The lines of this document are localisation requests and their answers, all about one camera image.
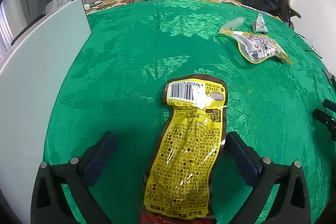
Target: bed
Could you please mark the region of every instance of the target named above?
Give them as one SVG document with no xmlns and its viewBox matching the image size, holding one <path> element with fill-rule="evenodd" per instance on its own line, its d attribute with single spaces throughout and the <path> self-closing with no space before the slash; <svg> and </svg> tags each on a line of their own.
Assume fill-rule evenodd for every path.
<svg viewBox="0 0 336 224">
<path fill-rule="evenodd" d="M 334 144 L 312 119 L 323 99 L 336 100 L 321 60 L 278 18 L 263 13 L 268 35 L 295 66 L 268 59 L 245 60 L 236 42 L 218 34 L 223 23 L 246 17 L 251 32 L 259 11 L 234 0 L 105 0 L 87 11 L 92 35 L 68 72 L 56 100 L 44 160 L 66 163 L 81 156 L 105 131 L 118 149 L 90 191 L 116 224 L 136 223 L 142 179 L 169 108 L 160 94 L 169 79 L 203 73 L 228 87 L 227 132 L 237 131 L 261 156 L 279 164 L 301 162 L 310 195 L 312 223 L 329 194 Z M 251 191 L 232 161 L 222 155 L 213 171 L 212 208 L 226 224 Z M 84 223 L 70 191 L 64 192 Z M 265 220 L 277 187 L 258 219 Z"/>
</svg>

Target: silver bolt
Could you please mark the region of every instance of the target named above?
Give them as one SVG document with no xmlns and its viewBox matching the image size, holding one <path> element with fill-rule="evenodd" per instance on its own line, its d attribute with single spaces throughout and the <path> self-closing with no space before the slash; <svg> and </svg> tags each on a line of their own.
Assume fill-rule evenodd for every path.
<svg viewBox="0 0 336 224">
<path fill-rule="evenodd" d="M 79 162 L 79 158 L 77 158 L 77 157 L 74 157 L 70 160 L 71 164 L 77 164 L 78 162 Z"/>
<path fill-rule="evenodd" d="M 262 161 L 266 164 L 270 164 L 272 160 L 269 157 L 263 157 Z"/>
<path fill-rule="evenodd" d="M 297 160 L 294 162 L 294 165 L 295 165 L 296 167 L 298 167 L 298 168 L 301 167 L 301 163 L 300 163 L 299 161 L 297 161 Z"/>
<path fill-rule="evenodd" d="M 46 168 L 48 163 L 46 161 L 41 162 L 40 167 L 41 168 Z"/>
</svg>

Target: nutrition label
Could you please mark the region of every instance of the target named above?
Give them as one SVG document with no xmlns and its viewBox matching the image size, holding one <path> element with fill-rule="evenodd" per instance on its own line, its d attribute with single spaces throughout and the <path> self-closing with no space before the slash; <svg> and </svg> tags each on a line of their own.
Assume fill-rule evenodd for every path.
<svg viewBox="0 0 336 224">
<path fill-rule="evenodd" d="M 205 82 L 204 88 L 195 84 L 192 88 L 201 89 L 201 96 L 214 102 L 203 109 L 190 102 L 199 99 L 197 92 L 189 93 L 189 101 L 184 101 L 176 96 L 185 94 L 182 85 L 172 83 L 168 88 L 168 95 L 175 92 L 167 102 L 174 107 L 174 116 L 152 165 L 144 198 L 144 205 L 152 212 L 182 219 L 209 213 L 208 180 L 222 140 L 225 91 L 218 84 Z"/>
</svg>

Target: green fabric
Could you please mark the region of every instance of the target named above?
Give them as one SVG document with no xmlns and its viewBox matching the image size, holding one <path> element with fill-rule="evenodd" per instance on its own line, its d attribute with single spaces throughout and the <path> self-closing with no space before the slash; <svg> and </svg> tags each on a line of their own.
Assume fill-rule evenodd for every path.
<svg viewBox="0 0 336 224">
<path fill-rule="evenodd" d="M 328 200 L 336 156 L 326 127 L 312 119 L 322 100 L 336 101 L 324 65 L 308 45 L 279 20 L 263 15 L 268 35 L 295 66 L 276 59 L 252 64 L 235 40 L 217 34 L 225 22 L 246 17 L 251 31 L 258 12 L 197 0 L 153 0 L 88 16 L 92 35 L 75 59 L 56 100 L 44 160 L 52 165 L 81 156 L 105 131 L 118 149 L 90 191 L 114 224 L 136 223 L 144 171 L 169 115 L 161 103 L 166 80 L 193 73 L 223 79 L 228 88 L 227 132 L 237 131 L 260 156 L 304 169 L 312 222 Z M 212 207 L 219 224 L 230 221 L 251 191 L 233 162 L 219 158 L 212 176 Z M 265 219 L 276 194 L 267 202 Z M 69 190 L 69 203 L 81 222 Z"/>
</svg>

